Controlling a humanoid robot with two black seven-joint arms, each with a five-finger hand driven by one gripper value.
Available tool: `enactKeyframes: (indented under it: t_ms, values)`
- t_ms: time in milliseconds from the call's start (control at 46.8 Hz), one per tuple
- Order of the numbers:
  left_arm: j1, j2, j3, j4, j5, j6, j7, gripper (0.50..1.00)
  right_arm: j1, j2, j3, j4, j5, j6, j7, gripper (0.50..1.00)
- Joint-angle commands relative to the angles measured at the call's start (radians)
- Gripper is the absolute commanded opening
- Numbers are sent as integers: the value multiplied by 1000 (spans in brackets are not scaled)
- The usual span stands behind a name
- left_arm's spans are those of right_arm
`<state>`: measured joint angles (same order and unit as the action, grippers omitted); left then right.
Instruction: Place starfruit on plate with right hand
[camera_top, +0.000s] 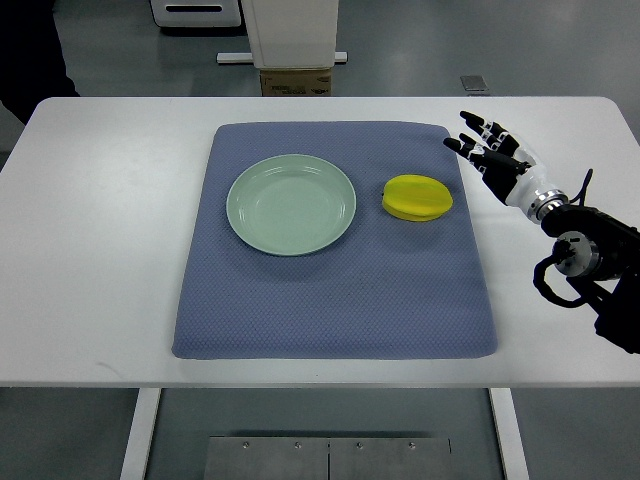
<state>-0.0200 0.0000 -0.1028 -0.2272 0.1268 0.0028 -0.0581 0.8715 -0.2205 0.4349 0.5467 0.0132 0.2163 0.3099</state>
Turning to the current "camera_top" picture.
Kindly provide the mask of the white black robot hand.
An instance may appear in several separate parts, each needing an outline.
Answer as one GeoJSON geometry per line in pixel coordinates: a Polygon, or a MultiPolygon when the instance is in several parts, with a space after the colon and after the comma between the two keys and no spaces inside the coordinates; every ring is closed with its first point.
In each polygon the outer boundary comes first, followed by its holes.
{"type": "Polygon", "coordinates": [[[466,159],[504,205],[520,209],[539,224],[551,210],[569,203],[547,178],[547,169],[522,139],[495,121],[462,111],[460,117],[476,138],[461,133],[443,144],[466,159]]]}

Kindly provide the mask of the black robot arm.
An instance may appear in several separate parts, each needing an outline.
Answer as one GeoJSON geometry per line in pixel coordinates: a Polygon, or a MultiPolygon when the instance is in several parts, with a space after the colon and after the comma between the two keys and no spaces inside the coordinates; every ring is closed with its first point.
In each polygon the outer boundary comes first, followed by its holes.
{"type": "Polygon", "coordinates": [[[568,309],[590,306],[595,332],[630,354],[639,352],[639,231],[585,204],[588,170],[576,197],[548,192],[533,205],[534,219],[554,238],[551,254],[534,268],[533,285],[547,301],[568,309]],[[563,274],[575,299],[555,293],[549,268],[563,274]]]}

